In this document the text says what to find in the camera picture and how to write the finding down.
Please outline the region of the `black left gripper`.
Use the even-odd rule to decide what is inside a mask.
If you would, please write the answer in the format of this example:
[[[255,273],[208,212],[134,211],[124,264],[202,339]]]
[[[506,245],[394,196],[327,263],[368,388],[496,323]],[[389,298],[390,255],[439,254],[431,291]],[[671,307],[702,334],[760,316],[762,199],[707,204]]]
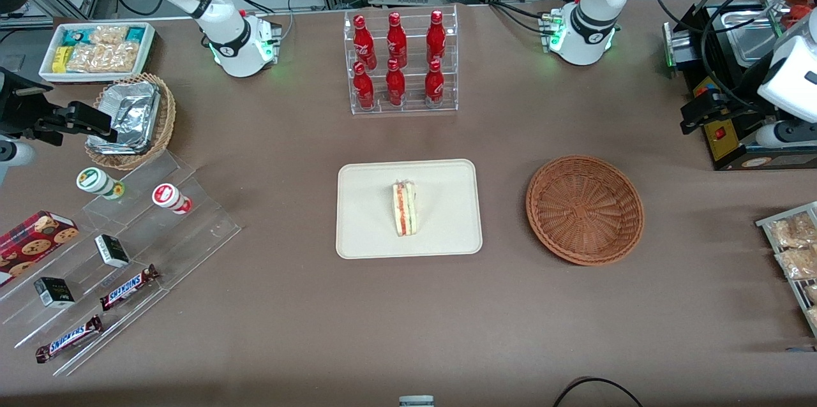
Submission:
[[[769,121],[776,120],[776,107],[754,91],[739,94],[726,94],[730,118],[726,123],[733,130],[758,130]],[[687,102],[680,108],[682,122],[680,130],[683,135],[689,135],[704,125],[721,121],[725,118],[723,94],[702,93]]]

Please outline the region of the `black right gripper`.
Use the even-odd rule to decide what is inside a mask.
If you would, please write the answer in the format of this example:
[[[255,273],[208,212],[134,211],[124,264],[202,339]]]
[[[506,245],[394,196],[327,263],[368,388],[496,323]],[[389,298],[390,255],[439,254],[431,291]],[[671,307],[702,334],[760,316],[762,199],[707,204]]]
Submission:
[[[2,101],[1,134],[3,138],[28,138],[30,140],[63,140],[62,133],[38,129],[41,120],[59,110],[47,100]],[[70,103],[61,109],[64,133],[85,134],[117,142],[119,132],[113,128],[110,115],[84,103]]]

